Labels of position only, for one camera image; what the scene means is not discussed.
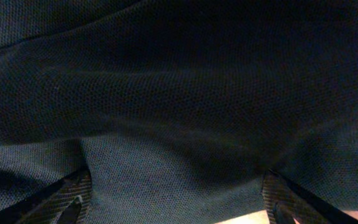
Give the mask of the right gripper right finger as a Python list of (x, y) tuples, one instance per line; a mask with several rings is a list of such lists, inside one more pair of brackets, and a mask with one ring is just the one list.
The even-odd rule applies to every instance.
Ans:
[(270, 224), (358, 224), (358, 219), (273, 170), (264, 174), (262, 196)]

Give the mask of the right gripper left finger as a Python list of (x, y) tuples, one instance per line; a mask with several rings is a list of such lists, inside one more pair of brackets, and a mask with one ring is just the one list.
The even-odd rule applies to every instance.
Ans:
[(1, 210), (0, 224), (84, 224), (91, 198), (90, 171), (79, 169)]

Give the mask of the black Sydrogen polo shirt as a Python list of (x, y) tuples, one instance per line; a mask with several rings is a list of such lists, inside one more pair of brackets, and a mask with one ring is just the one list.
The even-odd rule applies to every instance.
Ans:
[(277, 170), (358, 211), (358, 1), (0, 1), (0, 223), (82, 167), (86, 223), (218, 223)]

